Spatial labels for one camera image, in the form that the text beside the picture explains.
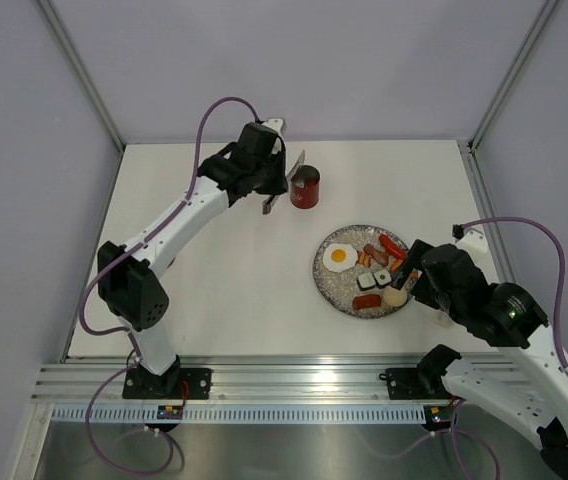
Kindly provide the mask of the toy bacon slice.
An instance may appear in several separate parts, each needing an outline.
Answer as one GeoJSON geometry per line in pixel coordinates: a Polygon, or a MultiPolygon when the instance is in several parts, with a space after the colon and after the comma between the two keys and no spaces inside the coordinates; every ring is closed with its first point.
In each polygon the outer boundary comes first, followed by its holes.
{"type": "Polygon", "coordinates": [[[370,268],[372,265],[372,257],[367,255],[365,252],[360,252],[358,256],[358,263],[366,268],[370,268]]]}

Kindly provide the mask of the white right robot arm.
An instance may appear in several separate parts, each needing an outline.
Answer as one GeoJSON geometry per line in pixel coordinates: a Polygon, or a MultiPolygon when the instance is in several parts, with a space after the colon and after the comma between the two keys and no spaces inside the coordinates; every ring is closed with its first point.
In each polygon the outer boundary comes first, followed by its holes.
{"type": "Polygon", "coordinates": [[[471,255],[453,244],[413,243],[393,273],[399,289],[412,273],[419,278],[413,298],[446,314],[455,324],[497,349],[537,393],[518,391],[481,374],[453,349],[438,345],[418,363],[420,389],[430,396],[447,392],[469,400],[542,448],[541,432],[551,425],[568,442],[568,366],[547,315],[534,298],[513,283],[490,283],[471,255]]]}

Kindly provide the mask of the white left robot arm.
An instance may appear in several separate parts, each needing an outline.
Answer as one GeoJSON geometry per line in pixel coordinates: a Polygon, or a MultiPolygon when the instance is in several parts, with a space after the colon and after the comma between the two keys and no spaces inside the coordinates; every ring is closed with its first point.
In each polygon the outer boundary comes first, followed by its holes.
{"type": "Polygon", "coordinates": [[[246,124],[237,141],[199,165],[194,186],[158,219],[125,244],[106,242],[98,251],[98,295],[131,330],[145,386],[159,398],[180,385],[178,355],[161,324],[170,300],[160,279],[189,241],[238,200],[288,191],[285,130],[277,117],[246,124]]]}

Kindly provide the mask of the red cylindrical lunch container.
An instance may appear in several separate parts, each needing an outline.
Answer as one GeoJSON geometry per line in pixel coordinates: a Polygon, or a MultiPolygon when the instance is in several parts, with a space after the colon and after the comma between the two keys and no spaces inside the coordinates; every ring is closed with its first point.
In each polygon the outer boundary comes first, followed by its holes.
{"type": "Polygon", "coordinates": [[[298,209],[314,208],[320,200],[320,172],[310,165],[302,165],[290,182],[290,201],[298,209]]]}

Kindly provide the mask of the toy orange chicken leg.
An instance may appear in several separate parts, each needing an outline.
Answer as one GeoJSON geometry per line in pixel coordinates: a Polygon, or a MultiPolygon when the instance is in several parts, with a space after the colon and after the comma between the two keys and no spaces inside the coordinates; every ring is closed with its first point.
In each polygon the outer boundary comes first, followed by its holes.
{"type": "MultiPolygon", "coordinates": [[[[393,274],[396,270],[398,270],[402,264],[404,263],[404,261],[402,259],[398,259],[395,262],[393,262],[390,267],[389,267],[389,272],[391,274],[393,274]]],[[[410,274],[410,278],[411,279],[418,279],[419,278],[419,273],[414,270],[411,274],[410,274]]]]}

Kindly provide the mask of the toy red sausage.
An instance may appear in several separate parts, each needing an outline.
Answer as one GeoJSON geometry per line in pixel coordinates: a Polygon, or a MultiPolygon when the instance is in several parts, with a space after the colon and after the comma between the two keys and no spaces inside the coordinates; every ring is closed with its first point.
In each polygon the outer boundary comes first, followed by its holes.
{"type": "Polygon", "coordinates": [[[407,252],[388,235],[381,234],[379,236],[379,243],[383,249],[396,260],[404,260],[407,257],[407,252]]]}

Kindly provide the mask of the toy brown meat chunk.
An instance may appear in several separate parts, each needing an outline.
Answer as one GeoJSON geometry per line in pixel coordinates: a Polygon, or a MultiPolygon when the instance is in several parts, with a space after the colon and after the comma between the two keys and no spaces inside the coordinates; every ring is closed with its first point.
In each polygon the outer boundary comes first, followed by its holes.
{"type": "Polygon", "coordinates": [[[382,267],[386,267],[389,264],[390,255],[385,250],[379,250],[372,244],[366,244],[364,246],[364,253],[382,267]]]}

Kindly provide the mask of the toy steamed bun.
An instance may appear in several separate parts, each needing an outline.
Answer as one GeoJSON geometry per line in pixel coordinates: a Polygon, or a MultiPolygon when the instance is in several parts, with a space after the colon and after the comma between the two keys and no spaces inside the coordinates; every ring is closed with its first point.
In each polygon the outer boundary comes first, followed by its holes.
{"type": "Polygon", "coordinates": [[[384,288],[382,300],[384,304],[390,308],[402,307],[408,299],[408,293],[404,288],[396,289],[392,286],[384,288]]]}

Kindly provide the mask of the speckled ceramic plate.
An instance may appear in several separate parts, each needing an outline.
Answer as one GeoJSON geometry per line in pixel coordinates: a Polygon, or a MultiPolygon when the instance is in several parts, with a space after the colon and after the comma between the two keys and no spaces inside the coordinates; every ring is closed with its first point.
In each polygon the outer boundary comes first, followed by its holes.
{"type": "Polygon", "coordinates": [[[382,298],[382,293],[384,288],[378,288],[377,286],[368,291],[361,291],[358,288],[356,279],[359,274],[364,272],[371,272],[372,274],[378,270],[385,269],[389,271],[390,265],[396,261],[396,259],[390,255],[389,264],[386,267],[382,267],[377,264],[372,259],[372,265],[370,268],[366,268],[360,265],[358,262],[354,268],[347,270],[342,273],[332,273],[329,272],[322,263],[322,257],[324,249],[332,243],[340,244],[350,244],[358,252],[364,252],[364,246],[366,244],[372,244],[379,250],[384,250],[379,243],[379,236],[381,234],[388,235],[392,240],[394,240],[401,248],[403,248],[408,253],[407,244],[395,233],[386,230],[382,227],[367,225],[367,224],[355,224],[341,227],[332,233],[330,233],[318,247],[313,263],[312,263],[312,276],[315,286],[321,296],[335,309],[347,314],[349,316],[359,318],[359,319],[378,319],[392,315],[402,308],[404,308],[411,299],[410,290],[415,284],[417,279],[411,279],[403,287],[408,293],[408,299],[406,303],[400,308],[390,308],[386,306],[382,300],[382,305],[378,308],[364,309],[359,311],[354,311],[352,309],[352,300],[361,295],[367,294],[379,294],[382,298]]]}

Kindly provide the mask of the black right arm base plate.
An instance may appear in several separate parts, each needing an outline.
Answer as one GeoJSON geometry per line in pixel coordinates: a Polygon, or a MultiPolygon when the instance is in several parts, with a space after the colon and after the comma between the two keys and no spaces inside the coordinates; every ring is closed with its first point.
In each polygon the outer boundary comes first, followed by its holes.
{"type": "Polygon", "coordinates": [[[424,373],[418,367],[388,368],[378,374],[390,400],[450,400],[440,377],[424,373]]]}

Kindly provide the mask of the aluminium front rail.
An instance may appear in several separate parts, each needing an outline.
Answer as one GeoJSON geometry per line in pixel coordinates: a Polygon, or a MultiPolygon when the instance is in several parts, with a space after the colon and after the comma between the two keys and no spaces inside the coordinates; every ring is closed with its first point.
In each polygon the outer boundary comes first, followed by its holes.
{"type": "MultiPolygon", "coordinates": [[[[418,355],[183,356],[186,367],[212,370],[210,405],[375,404],[388,401],[378,375],[389,367],[411,367],[418,355]]],[[[109,377],[130,366],[126,355],[70,357],[44,364],[30,397],[33,403],[86,403],[101,384],[102,403],[122,400],[124,380],[109,377]]]]}

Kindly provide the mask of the right aluminium frame post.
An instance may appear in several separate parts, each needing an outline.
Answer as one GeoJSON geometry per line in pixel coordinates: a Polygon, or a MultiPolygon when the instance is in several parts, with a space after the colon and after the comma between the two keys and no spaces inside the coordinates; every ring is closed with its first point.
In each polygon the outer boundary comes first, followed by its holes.
{"type": "Polygon", "coordinates": [[[482,141],[498,117],[504,102],[507,100],[508,95],[515,86],[526,63],[532,56],[534,49],[560,4],[561,2],[559,0],[545,0],[542,2],[541,7],[531,22],[504,76],[500,80],[498,88],[492,96],[478,126],[475,128],[474,133],[468,141],[469,151],[473,155],[479,150],[482,141]]]}

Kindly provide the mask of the aluminium frame post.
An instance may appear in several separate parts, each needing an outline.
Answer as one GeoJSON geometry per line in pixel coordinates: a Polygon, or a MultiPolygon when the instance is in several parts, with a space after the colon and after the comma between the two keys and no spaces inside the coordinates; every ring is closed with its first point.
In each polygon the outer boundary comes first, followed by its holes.
{"type": "Polygon", "coordinates": [[[109,137],[119,157],[125,152],[126,142],[83,61],[75,42],[53,1],[34,0],[34,6],[42,16],[60,53],[68,64],[75,80],[89,102],[97,120],[109,137]]]}
{"type": "Polygon", "coordinates": [[[498,117],[504,102],[507,100],[508,95],[515,86],[526,63],[532,56],[534,49],[560,4],[561,2],[559,0],[545,0],[542,2],[541,7],[531,22],[504,76],[500,80],[498,88],[492,96],[478,126],[475,128],[474,133],[468,141],[469,151],[473,155],[479,150],[482,141],[498,117]]]}

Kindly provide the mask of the left aluminium frame post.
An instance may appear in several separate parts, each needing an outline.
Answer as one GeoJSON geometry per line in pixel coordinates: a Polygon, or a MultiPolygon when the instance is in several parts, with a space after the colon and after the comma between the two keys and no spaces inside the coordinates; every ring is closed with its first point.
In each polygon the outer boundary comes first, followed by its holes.
{"type": "Polygon", "coordinates": [[[126,142],[83,61],[75,42],[53,1],[34,0],[34,6],[42,16],[60,53],[68,64],[75,80],[89,102],[97,120],[109,137],[119,157],[125,152],[126,142]]]}

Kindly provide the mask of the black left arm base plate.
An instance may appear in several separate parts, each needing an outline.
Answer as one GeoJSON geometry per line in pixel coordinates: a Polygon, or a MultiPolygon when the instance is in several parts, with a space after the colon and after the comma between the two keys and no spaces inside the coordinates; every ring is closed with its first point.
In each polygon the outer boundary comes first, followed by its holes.
{"type": "Polygon", "coordinates": [[[122,397],[127,400],[182,399],[207,400],[213,371],[208,368],[185,368],[153,375],[143,367],[128,371],[122,397]]]}

